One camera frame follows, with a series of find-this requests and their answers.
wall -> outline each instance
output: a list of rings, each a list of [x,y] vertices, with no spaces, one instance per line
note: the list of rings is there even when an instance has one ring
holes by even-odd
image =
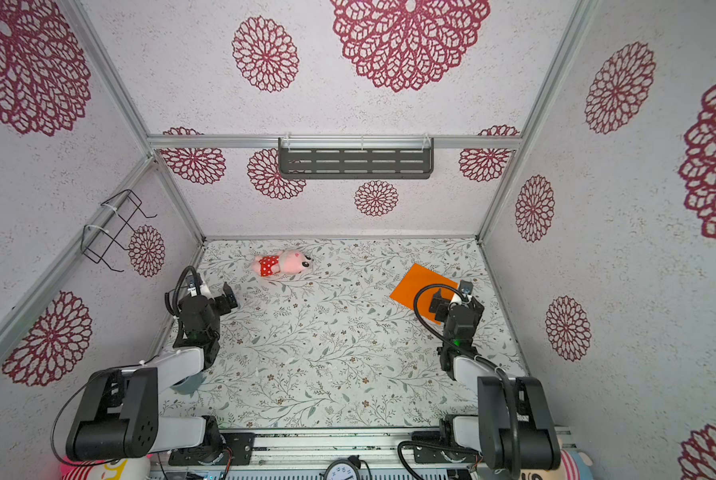
[[[515,185],[486,254],[556,423],[716,478],[716,2],[604,2]]]
[[[0,322],[142,160],[56,6],[9,5],[0,2]],[[124,272],[84,260],[3,363],[0,477],[59,478],[48,447],[58,408],[91,372],[142,360],[162,326],[163,292],[195,245],[153,171],[134,190],[158,216],[132,225],[152,226],[163,249],[150,229],[124,231],[133,259],[117,248],[105,256]],[[60,451],[71,419],[60,423]]]
[[[460,3],[84,5],[154,134],[518,134],[575,2]],[[436,150],[429,180],[362,187],[283,180],[275,155],[164,157],[207,235],[256,237],[472,235],[508,158]]]

orange square sheet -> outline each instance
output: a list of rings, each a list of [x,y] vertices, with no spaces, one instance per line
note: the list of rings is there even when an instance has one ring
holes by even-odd
[[[457,287],[457,283],[453,280],[449,280],[442,275],[436,274],[432,270],[424,268],[422,265],[413,264],[409,272],[405,274],[403,280],[401,280],[401,283],[399,283],[395,290],[390,293],[390,298],[413,310],[414,297],[416,294],[427,285],[431,285],[433,283],[443,283],[444,285],[450,285],[454,288]],[[435,314],[428,312],[428,310],[430,310],[432,296],[437,291],[438,289],[430,288],[421,294],[421,297],[419,297],[419,312],[427,320],[431,320],[432,322],[440,325],[440,322],[435,321]],[[443,298],[450,300],[454,293],[449,290],[443,290],[442,295]]]

clock face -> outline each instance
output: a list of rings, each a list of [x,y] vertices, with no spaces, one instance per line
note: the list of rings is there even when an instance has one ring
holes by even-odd
[[[325,471],[324,480],[360,480],[360,476],[352,463],[337,460]]]

floral patterned surface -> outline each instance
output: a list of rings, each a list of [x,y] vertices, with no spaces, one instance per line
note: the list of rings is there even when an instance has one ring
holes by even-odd
[[[252,273],[255,255],[291,247],[314,258],[312,272]],[[472,239],[214,241],[199,270],[214,292],[227,281],[240,308],[222,319],[217,361],[164,392],[161,414],[284,428],[433,426],[474,412],[475,393],[440,370],[439,342],[389,298],[413,263],[474,282],[486,307],[478,350],[522,373]]]

